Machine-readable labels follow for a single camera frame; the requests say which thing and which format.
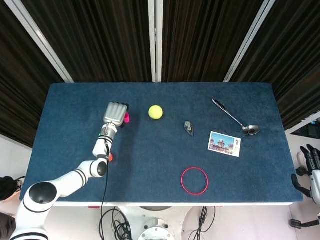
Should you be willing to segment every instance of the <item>yellow tennis ball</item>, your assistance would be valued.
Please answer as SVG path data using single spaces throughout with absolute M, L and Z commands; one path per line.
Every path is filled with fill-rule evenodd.
M 158 105 L 154 105 L 149 109 L 149 116 L 154 120 L 160 119 L 163 114 L 164 114 L 164 111 Z

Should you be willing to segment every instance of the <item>red rubber band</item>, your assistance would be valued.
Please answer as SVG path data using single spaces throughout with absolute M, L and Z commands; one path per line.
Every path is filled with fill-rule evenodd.
M 190 171 L 190 170 L 192 170 L 192 169 L 199 170 L 200 172 L 202 172 L 202 173 L 204 174 L 204 176 L 205 176 L 205 178 L 206 178 L 206 186 L 205 186 L 204 190 L 201 191 L 201 192 L 190 192 L 190 191 L 187 190 L 186 187 L 185 187 L 185 184 L 184 184 L 184 176 L 185 176 L 185 174 L 186 174 L 188 171 Z M 208 175 L 205 173 L 205 171 L 203 171 L 203 170 L 202 170 L 201 168 L 199 168 L 199 167 L 195 167 L 195 166 L 189 167 L 189 168 L 187 168 L 186 170 L 184 170 L 184 172 L 182 173 L 182 176 L 181 176 L 181 185 L 182 185 L 183 189 L 184 189 L 188 194 L 193 195 L 193 196 L 200 196 L 200 195 L 204 194 L 204 193 L 207 191 L 208 187 L 209 187 Z

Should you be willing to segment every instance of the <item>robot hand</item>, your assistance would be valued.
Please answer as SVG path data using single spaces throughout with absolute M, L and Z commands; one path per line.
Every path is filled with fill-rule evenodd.
M 312 198 L 316 204 L 320 204 L 320 151 L 309 144 L 307 144 L 306 147 L 309 151 L 303 146 L 301 146 L 300 149 L 304 154 L 308 169 L 299 167 L 296 169 L 296 172 L 300 176 L 310 176 L 310 190 L 299 184 L 298 178 L 295 174 L 291 175 L 291 179 L 295 189 L 306 195 L 308 198 Z
M 93 149 L 94 161 L 84 161 L 80 166 L 56 180 L 39 182 L 31 186 L 18 208 L 16 230 L 11 240 L 48 240 L 44 223 L 58 198 L 65 198 L 84 185 L 89 178 L 106 174 L 114 138 L 124 122 L 128 105 L 110 102 L 105 112 L 104 125 Z

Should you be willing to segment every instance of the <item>orange object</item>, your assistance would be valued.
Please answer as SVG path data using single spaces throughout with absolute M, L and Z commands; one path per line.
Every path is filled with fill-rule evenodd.
M 112 153 L 110 152 L 109 162 L 112 162 L 113 159 L 114 159 L 114 156 L 113 156 Z

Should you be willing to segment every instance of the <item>blue felt tabletop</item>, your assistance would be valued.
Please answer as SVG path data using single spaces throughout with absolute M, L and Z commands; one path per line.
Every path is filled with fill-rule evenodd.
M 245 136 L 220 110 L 219 100 L 244 125 L 260 132 Z M 131 122 L 119 128 L 111 149 L 106 202 L 112 203 L 291 203 L 302 201 L 272 86 L 267 83 L 57 83 L 49 90 L 36 134 L 23 196 L 33 184 L 49 181 L 94 160 L 92 150 L 109 102 L 129 104 Z M 152 120 L 152 105 L 163 108 Z M 194 137 L 184 129 L 191 121 Z M 208 150 L 210 132 L 241 139 L 240 156 Z M 209 179 L 201 196 L 187 194 L 181 175 L 203 169 Z M 205 177 L 185 175 L 199 192 Z M 90 178 L 82 189 L 59 201 L 101 202 L 106 177 Z

